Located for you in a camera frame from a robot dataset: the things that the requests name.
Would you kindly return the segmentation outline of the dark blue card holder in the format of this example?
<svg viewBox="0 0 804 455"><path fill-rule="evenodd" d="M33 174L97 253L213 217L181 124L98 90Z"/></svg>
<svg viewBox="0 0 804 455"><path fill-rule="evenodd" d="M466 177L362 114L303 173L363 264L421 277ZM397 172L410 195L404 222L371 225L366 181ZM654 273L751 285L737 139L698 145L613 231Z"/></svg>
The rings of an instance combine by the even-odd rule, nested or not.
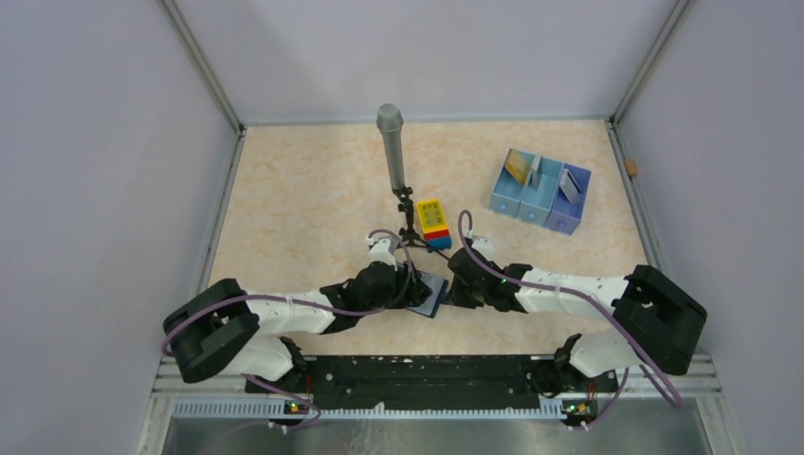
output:
<svg viewBox="0 0 804 455"><path fill-rule="evenodd" d="M420 304L408 307L407 310L420 316L434 319L440 305L447 298L449 281L427 272L421 273L421 281L428 287L429 295Z"/></svg>

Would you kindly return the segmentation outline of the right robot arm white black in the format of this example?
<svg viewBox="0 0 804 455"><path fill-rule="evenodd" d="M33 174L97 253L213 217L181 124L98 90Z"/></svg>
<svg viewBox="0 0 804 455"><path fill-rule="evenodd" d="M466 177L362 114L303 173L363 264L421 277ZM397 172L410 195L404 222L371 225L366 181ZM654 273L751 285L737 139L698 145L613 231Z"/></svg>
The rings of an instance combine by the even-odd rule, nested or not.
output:
<svg viewBox="0 0 804 455"><path fill-rule="evenodd" d="M500 268L477 250L461 248L448 268L455 276L449 296L455 306L560 313L609 323L602 332L574 337L557 353L557 381L569 391L631 366L686 374L708 318L686 291L645 264L622 277L584 277L530 264Z"/></svg>

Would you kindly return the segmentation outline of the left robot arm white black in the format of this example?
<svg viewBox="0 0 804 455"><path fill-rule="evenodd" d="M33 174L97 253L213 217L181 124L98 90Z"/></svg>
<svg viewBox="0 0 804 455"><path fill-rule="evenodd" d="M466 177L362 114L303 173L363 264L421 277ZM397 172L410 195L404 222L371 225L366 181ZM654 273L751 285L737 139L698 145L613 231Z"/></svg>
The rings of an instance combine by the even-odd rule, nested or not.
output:
<svg viewBox="0 0 804 455"><path fill-rule="evenodd" d="M297 294L258 294L223 279L164 319L162 350L186 383L244 373L293 391L303 381L304 359L289 334L335 334L386 310L431 317L447 285L408 264L382 262L344 282Z"/></svg>

